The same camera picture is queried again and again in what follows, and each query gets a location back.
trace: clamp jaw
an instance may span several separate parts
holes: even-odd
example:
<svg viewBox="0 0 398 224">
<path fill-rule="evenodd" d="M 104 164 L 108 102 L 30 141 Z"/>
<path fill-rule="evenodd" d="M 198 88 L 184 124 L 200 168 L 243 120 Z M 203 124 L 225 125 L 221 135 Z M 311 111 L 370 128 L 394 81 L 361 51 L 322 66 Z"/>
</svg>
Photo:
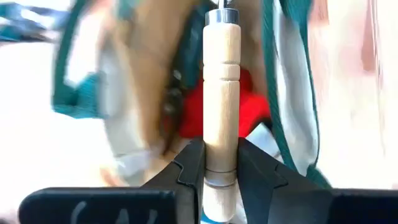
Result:
<svg viewBox="0 0 398 224">
<path fill-rule="evenodd" d="M 205 144 L 193 140 L 139 188 L 48 188 L 19 208 L 21 224 L 198 224 Z M 321 189 L 247 141 L 239 140 L 238 183 L 252 223 L 397 223 L 398 192 Z"/>
</svg>

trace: wooden handle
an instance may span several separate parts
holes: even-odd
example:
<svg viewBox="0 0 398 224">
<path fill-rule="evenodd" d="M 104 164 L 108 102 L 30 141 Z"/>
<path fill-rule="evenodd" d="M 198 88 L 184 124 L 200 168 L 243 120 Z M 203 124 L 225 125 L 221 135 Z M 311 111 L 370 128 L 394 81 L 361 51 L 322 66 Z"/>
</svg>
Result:
<svg viewBox="0 0 398 224">
<path fill-rule="evenodd" d="M 203 30 L 203 140 L 206 173 L 203 208 L 227 222 L 236 209 L 241 28 L 215 23 Z"/>
</svg>

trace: wooden tool handle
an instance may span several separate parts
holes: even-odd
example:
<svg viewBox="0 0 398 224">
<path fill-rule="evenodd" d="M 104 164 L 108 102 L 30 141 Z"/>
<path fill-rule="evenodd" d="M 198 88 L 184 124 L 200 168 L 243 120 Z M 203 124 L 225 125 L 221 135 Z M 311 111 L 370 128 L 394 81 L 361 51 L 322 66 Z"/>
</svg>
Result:
<svg viewBox="0 0 398 224">
<path fill-rule="evenodd" d="M 216 222 L 236 209 L 241 28 L 210 23 L 203 30 L 203 140 L 206 173 L 203 208 Z"/>
</svg>

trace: teal strap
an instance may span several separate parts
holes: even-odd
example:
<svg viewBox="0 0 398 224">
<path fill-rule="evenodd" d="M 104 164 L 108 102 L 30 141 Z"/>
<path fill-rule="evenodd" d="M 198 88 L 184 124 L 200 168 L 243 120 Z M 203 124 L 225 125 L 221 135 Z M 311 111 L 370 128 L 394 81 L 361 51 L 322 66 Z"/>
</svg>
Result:
<svg viewBox="0 0 398 224">
<path fill-rule="evenodd" d="M 305 57 L 307 59 L 307 67 L 310 76 L 310 86 L 312 91 L 313 112 L 317 124 L 317 134 L 319 136 L 319 125 L 317 116 L 317 106 L 315 100 L 315 90 L 313 87 L 313 78 L 310 65 L 310 57 L 308 52 L 308 16 L 310 13 L 312 1 L 311 0 L 279 0 L 282 10 L 288 19 L 296 22 L 300 29 L 300 36 L 305 49 Z M 271 108 L 271 119 L 274 128 L 275 140 L 278 144 L 280 154 L 284 160 L 285 165 L 297 172 L 292 155 L 290 154 L 289 145 L 285 137 L 282 122 L 279 113 L 278 89 L 275 74 L 275 41 L 274 41 L 274 0 L 263 0 L 263 25 L 262 25 L 262 47 L 264 52 L 264 63 L 266 65 L 266 77 L 268 87 L 268 99 Z M 316 169 L 319 156 L 319 141 L 317 158 L 314 164 L 307 169 L 307 177 L 314 181 L 321 187 L 330 187 L 330 184 Z"/>
<path fill-rule="evenodd" d="M 0 4 L 0 17 L 10 19 L 9 11 L 15 7 L 14 3 Z M 13 26 L 0 26 L 0 39 L 8 41 L 18 41 L 21 39 L 21 33 L 15 30 Z"/>
<path fill-rule="evenodd" d="M 213 6 L 208 1 L 203 1 L 194 8 L 187 19 L 177 53 L 174 58 L 173 70 L 182 75 L 182 85 L 192 90 L 198 83 L 200 73 L 199 63 L 203 52 L 203 28 L 205 26 L 205 14 Z"/>
<path fill-rule="evenodd" d="M 65 83 L 70 47 L 77 22 L 84 9 L 91 3 L 89 0 L 77 0 L 72 8 L 67 22 L 60 48 L 55 60 L 54 93 L 52 97 L 53 109 L 57 113 L 72 118 L 98 118 L 96 86 L 99 76 L 89 74 L 77 88 Z"/>
<path fill-rule="evenodd" d="M 116 8 L 116 17 L 118 19 L 130 19 L 131 9 L 133 9 L 140 0 L 118 0 Z"/>
</svg>

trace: canvas bag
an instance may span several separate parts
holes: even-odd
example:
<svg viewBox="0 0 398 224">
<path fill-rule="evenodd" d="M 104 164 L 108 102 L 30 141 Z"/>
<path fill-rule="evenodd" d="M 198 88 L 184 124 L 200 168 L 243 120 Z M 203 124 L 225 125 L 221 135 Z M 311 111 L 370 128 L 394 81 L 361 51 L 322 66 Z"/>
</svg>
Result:
<svg viewBox="0 0 398 224">
<path fill-rule="evenodd" d="M 55 112 L 76 119 L 106 119 L 98 106 L 98 72 L 89 74 L 77 88 L 65 82 L 73 33 L 89 5 L 90 1 L 77 0 L 71 11 L 55 61 L 52 103 Z M 316 168 L 319 127 L 307 37 L 311 5 L 310 0 L 262 0 L 262 48 L 272 132 L 283 162 L 320 187 L 328 188 L 329 183 Z"/>
</svg>

